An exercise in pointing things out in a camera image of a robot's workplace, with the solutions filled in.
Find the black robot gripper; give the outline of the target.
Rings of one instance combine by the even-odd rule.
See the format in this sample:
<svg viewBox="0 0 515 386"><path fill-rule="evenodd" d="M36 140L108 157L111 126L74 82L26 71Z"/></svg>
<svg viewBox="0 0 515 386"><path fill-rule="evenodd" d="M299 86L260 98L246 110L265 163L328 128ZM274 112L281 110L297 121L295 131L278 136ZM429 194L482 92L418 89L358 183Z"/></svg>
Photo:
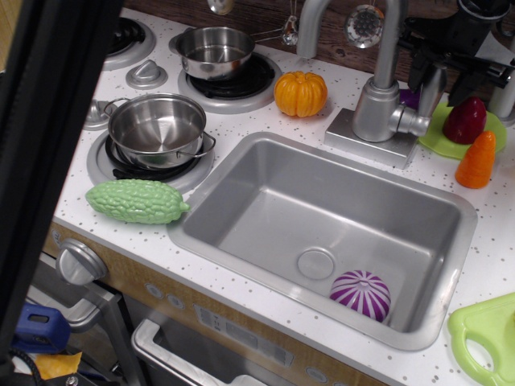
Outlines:
<svg viewBox="0 0 515 386"><path fill-rule="evenodd" d="M485 81L504 87L514 70L514 57L492 35L494 25L511 11L513 1L458 1L446 18L404 20L399 46L411 51L408 87L417 92L433 64L456 69L448 105L463 103Z"/></svg>

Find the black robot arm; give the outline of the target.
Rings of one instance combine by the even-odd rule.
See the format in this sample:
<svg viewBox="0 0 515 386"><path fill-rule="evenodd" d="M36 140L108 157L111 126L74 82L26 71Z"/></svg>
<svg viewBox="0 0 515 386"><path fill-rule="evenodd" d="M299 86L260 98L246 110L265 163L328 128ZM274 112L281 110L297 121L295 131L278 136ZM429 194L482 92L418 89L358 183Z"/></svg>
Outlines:
<svg viewBox="0 0 515 386"><path fill-rule="evenodd" d="M447 18L406 18L398 45L411 52L408 87L422 88L434 64L459 72L449 93L450 105L462 103L489 82L504 88L514 71L514 54L492 34L513 1L458 1Z"/></svg>

